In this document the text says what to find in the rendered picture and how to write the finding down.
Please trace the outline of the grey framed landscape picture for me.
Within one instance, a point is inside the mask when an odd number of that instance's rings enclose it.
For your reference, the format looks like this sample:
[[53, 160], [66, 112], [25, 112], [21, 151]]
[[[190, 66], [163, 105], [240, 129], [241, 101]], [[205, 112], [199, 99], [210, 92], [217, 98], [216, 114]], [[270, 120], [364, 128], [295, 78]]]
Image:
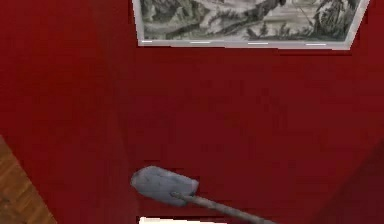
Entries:
[[140, 46], [348, 50], [370, 0], [131, 0]]

